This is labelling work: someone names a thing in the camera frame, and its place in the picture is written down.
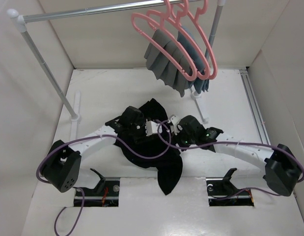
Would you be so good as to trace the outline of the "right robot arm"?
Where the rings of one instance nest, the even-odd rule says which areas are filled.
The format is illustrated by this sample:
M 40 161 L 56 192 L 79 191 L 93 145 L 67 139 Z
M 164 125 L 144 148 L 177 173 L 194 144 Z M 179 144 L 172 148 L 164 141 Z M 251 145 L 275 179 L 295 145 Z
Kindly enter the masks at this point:
M 200 148 L 250 163 L 262 171 L 267 186 L 280 196 L 290 196 L 296 184 L 304 179 L 304 168 L 285 145 L 242 142 L 221 129 L 205 128 L 191 115 L 184 118 L 173 115 L 169 122 L 181 150 Z

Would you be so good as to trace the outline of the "black t shirt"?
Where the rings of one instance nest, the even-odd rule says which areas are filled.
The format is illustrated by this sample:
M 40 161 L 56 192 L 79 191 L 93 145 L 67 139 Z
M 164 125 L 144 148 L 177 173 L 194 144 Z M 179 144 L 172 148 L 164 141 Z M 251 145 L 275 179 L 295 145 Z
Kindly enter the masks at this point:
M 146 119 L 151 121 L 168 119 L 164 107 L 154 98 L 138 109 L 141 110 Z M 183 162 L 180 152 L 168 147 L 157 134 L 155 134 L 156 139 L 151 142 L 135 144 L 125 134 L 124 127 L 119 123 L 120 116 L 105 123 L 115 130 L 119 138 L 114 145 L 119 147 L 126 159 L 134 165 L 144 169 L 156 168 L 160 189 L 165 195 L 170 194 L 182 175 Z

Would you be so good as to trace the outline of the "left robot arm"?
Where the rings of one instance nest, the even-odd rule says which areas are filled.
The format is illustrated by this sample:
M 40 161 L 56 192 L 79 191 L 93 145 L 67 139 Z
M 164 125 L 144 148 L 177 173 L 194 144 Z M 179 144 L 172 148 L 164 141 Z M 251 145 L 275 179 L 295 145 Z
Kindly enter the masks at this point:
M 155 121 L 146 118 L 139 109 L 129 106 L 122 115 L 83 138 L 68 143 L 56 141 L 40 164 L 38 175 L 61 193 L 71 188 L 84 188 L 93 195 L 99 195 L 104 190 L 105 178 L 95 169 L 82 169 L 81 163 L 116 141 L 124 143 L 121 133 L 142 143 L 161 131 L 162 128 Z

